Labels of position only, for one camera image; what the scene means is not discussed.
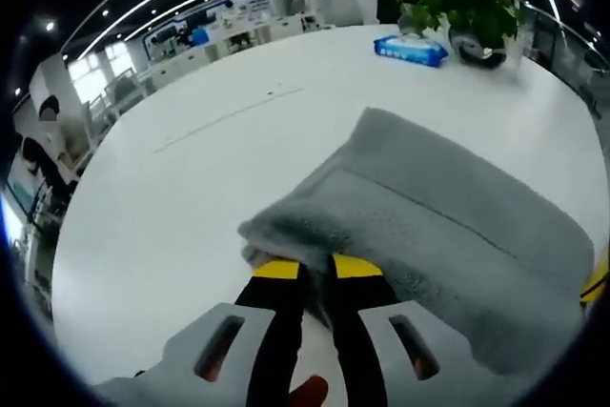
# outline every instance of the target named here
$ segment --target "white table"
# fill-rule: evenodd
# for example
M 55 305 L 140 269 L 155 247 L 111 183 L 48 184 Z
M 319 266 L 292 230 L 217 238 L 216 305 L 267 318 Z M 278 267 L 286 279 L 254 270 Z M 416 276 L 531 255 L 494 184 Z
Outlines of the white table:
M 251 272 L 238 224 L 319 165 L 367 106 L 496 164 L 571 215 L 601 253 L 610 205 L 584 103 L 526 59 L 514 75 L 375 56 L 373 40 L 393 31 L 320 31 L 229 56 L 112 128 L 71 202 L 53 271 L 58 344 L 84 379 L 151 367 L 169 337 L 234 301 Z M 295 381 L 327 377 L 329 405 L 341 405 L 332 341 L 310 318 L 304 335 Z

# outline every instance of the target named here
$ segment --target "green leaves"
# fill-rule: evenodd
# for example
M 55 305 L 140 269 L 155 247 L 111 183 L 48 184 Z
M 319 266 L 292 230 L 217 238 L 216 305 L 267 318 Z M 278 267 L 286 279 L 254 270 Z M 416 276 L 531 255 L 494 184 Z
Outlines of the green leaves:
M 524 12 L 519 0 L 398 0 L 410 6 L 410 23 L 421 34 L 426 28 L 437 29 L 444 15 L 452 27 L 471 31 L 481 46 L 497 48 L 503 38 L 515 37 Z
M 430 12 L 425 5 L 413 5 L 411 8 L 411 25 L 415 33 L 421 35 L 428 27 Z

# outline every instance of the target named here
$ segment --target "yellow strip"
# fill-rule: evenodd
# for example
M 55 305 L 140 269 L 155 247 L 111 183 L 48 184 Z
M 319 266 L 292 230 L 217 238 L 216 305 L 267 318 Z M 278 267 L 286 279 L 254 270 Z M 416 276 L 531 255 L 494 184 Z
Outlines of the yellow strip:
M 333 254 L 338 278 L 350 278 L 358 276 L 383 275 L 383 272 L 374 264 L 357 257 L 345 254 Z
M 601 296 L 603 292 L 603 288 L 605 287 L 605 281 L 603 278 L 608 275 L 608 249 L 604 251 L 604 257 L 600 261 L 600 264 L 596 267 L 593 275 L 586 282 L 584 287 L 582 288 L 582 293 L 580 294 L 580 302 L 592 302 Z
M 253 276 L 265 278 L 295 279 L 298 275 L 298 262 L 277 260 L 271 261 L 254 270 Z

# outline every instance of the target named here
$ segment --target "gray towel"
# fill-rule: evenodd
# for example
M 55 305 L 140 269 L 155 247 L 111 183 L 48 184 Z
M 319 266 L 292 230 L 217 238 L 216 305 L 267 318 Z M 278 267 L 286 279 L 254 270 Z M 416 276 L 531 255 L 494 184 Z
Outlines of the gray towel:
M 497 374 L 548 368 L 578 328 L 580 287 L 593 265 L 590 239 L 555 205 L 377 109 L 239 233 L 254 265 L 260 251 L 320 273 L 332 252 L 371 260 L 400 299 L 466 336 L 474 358 Z

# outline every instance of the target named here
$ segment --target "railing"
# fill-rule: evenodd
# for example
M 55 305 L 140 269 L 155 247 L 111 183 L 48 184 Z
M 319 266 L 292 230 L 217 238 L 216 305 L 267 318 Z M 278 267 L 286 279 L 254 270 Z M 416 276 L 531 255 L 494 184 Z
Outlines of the railing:
M 525 55 L 572 88 L 600 119 L 598 104 L 610 105 L 610 63 L 577 31 L 553 15 L 526 4 L 531 46 Z

